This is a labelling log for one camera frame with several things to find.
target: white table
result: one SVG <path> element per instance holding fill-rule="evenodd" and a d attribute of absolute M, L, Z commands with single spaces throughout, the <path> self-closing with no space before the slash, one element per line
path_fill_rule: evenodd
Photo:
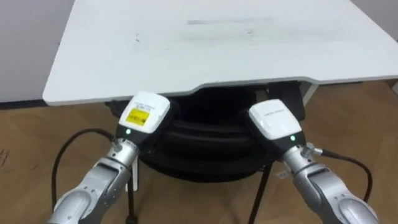
<path fill-rule="evenodd" d="M 319 84 L 397 77 L 397 43 L 349 0 L 76 0 L 43 98 L 303 80 L 307 102 Z"/>

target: black metal leg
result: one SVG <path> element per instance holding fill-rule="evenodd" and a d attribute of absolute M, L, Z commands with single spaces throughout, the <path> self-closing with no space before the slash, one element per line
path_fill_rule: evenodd
<path fill-rule="evenodd" d="M 126 218 L 126 224 L 138 224 L 138 219 L 134 209 L 134 190 L 132 189 L 132 177 L 127 183 L 127 194 L 129 200 L 129 216 Z"/>
<path fill-rule="evenodd" d="M 259 185 L 259 189 L 257 191 L 256 199 L 254 199 L 253 208 L 250 213 L 250 218 L 248 224 L 254 224 L 254 221 L 257 217 L 257 212 L 260 207 L 262 195 L 264 194 L 264 190 L 266 189 L 266 185 L 268 182 L 269 174 L 271 173 L 272 163 L 265 166 L 264 170 L 262 171 L 261 181 Z"/>

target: robotic arm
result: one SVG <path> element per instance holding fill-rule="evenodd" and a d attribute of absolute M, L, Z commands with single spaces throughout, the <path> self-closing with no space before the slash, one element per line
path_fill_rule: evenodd
<path fill-rule="evenodd" d="M 322 153 L 307 144 L 299 122 L 280 100 L 252 106 L 248 125 L 264 149 L 285 164 L 293 183 L 308 207 L 325 224 L 378 224 L 373 209 L 353 195 L 344 182 L 313 153 Z"/>
<path fill-rule="evenodd" d="M 170 101 L 140 92 L 127 105 L 116 129 L 116 141 L 82 182 L 57 202 L 48 224 L 99 224 L 131 177 L 140 149 L 148 150 L 172 118 Z"/>

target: cable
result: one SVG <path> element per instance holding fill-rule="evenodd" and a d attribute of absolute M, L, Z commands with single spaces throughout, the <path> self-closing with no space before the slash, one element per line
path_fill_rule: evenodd
<path fill-rule="evenodd" d="M 84 129 L 81 131 L 78 131 L 74 135 L 72 135 L 61 147 L 61 150 L 59 151 L 57 158 L 55 159 L 54 166 L 52 168 L 52 173 L 51 173 L 51 201 L 52 201 L 52 210 L 54 211 L 55 204 L 57 203 L 57 171 L 58 171 L 58 165 L 61 161 L 63 153 L 67 150 L 68 146 L 78 137 L 81 136 L 82 134 L 86 133 L 97 133 L 100 134 L 106 138 L 109 139 L 109 141 L 114 141 L 114 136 L 100 128 L 88 128 Z"/>
<path fill-rule="evenodd" d="M 365 170 L 366 175 L 368 176 L 368 187 L 366 188 L 366 193 L 365 196 L 363 198 L 363 200 L 367 203 L 369 200 L 369 197 L 371 196 L 371 192 L 372 192 L 372 187 L 373 187 L 373 177 L 372 177 L 372 173 L 369 170 L 369 168 L 366 167 L 365 164 L 363 164 L 362 162 L 357 161 L 356 159 L 350 158 L 350 157 L 346 157 L 346 156 L 341 156 L 337 153 L 331 152 L 331 151 L 327 151 L 325 149 L 322 149 L 322 153 L 321 156 L 325 156 L 325 157 L 330 157 L 330 158 L 334 158 L 334 159 L 339 159 L 342 161 L 348 161 L 348 162 L 352 162 L 353 164 L 356 164 L 358 166 L 360 166 L 363 170 Z"/>

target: yellow sticker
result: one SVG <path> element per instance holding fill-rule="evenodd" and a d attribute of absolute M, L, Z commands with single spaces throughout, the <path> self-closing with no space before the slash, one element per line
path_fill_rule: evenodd
<path fill-rule="evenodd" d="M 134 108 L 130 111 L 129 116 L 127 116 L 126 121 L 143 126 L 149 117 L 149 113 L 146 111 Z"/>

